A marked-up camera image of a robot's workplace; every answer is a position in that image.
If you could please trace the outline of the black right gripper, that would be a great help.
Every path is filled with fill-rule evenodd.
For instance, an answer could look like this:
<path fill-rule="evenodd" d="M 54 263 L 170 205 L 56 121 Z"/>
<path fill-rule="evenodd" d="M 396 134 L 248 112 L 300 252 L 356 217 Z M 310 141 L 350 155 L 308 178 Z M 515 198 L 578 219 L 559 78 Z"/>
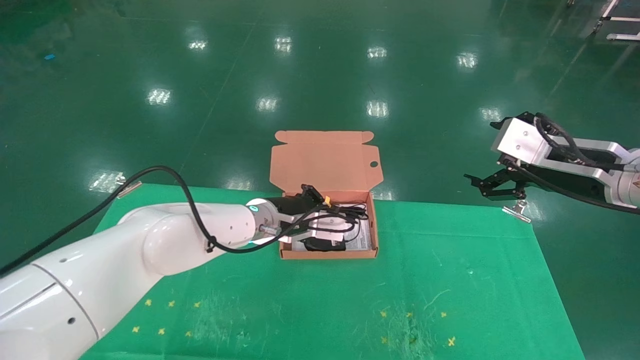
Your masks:
<path fill-rule="evenodd" d="M 506 116 L 502 120 L 491 121 L 489 125 L 493 129 L 501 130 L 503 125 L 505 125 L 505 121 L 512 118 L 519 119 L 528 125 L 534 125 L 535 114 L 524 111 L 515 117 Z M 529 173 L 534 174 L 538 178 L 545 180 L 564 191 L 584 196 L 585 198 L 603 202 L 607 201 L 605 197 L 605 186 L 595 178 L 526 164 L 522 167 Z M 480 178 L 466 173 L 463 176 L 470 180 L 471 186 L 478 189 L 483 198 L 489 199 L 490 201 L 526 199 L 525 188 L 527 186 L 527 179 L 517 171 L 510 171 L 505 168 L 496 171 L 486 178 Z"/>

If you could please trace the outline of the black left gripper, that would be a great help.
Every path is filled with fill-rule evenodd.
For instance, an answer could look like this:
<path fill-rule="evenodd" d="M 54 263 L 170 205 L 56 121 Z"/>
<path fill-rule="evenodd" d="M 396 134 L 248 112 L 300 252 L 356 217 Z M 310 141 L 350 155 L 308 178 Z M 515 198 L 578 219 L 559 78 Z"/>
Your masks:
<path fill-rule="evenodd" d="M 312 185 L 302 184 L 301 193 L 272 198 L 279 214 L 300 215 L 322 205 L 325 197 Z"/>

